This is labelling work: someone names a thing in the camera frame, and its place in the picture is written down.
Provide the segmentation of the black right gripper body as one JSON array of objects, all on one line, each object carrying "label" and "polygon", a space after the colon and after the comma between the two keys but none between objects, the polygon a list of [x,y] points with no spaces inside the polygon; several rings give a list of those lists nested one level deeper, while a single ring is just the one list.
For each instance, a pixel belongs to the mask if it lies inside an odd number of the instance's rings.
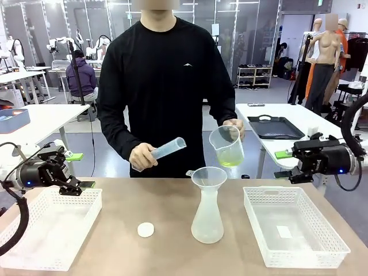
[{"label": "black right gripper body", "polygon": [[346,174],[352,170],[352,153],[338,140],[297,141],[292,147],[292,156],[299,160],[297,168],[304,175]]}]

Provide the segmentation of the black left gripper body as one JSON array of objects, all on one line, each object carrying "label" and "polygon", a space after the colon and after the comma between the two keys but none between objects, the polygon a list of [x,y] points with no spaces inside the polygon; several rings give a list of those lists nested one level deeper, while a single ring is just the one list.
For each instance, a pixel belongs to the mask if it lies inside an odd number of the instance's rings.
[{"label": "black left gripper body", "polygon": [[22,189],[49,187],[70,180],[65,147],[47,146],[18,168],[18,184]]}]

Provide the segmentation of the person's left hand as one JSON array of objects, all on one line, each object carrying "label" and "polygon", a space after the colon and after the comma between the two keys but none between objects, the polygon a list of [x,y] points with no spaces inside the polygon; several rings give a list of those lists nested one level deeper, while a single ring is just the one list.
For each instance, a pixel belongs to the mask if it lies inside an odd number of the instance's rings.
[{"label": "person's left hand", "polygon": [[240,141],[243,142],[245,135],[244,122],[238,118],[232,118],[225,120],[223,126],[228,126],[229,134],[232,140],[236,140],[238,137]]}]

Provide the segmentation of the person's right hand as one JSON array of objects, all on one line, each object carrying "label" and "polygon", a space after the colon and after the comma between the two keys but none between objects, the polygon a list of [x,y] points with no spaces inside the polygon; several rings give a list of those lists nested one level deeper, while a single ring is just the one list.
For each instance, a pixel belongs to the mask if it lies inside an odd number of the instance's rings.
[{"label": "person's right hand", "polygon": [[140,143],[131,151],[129,162],[137,171],[143,171],[158,164],[158,161],[153,157],[152,151],[155,147],[148,143]]}]

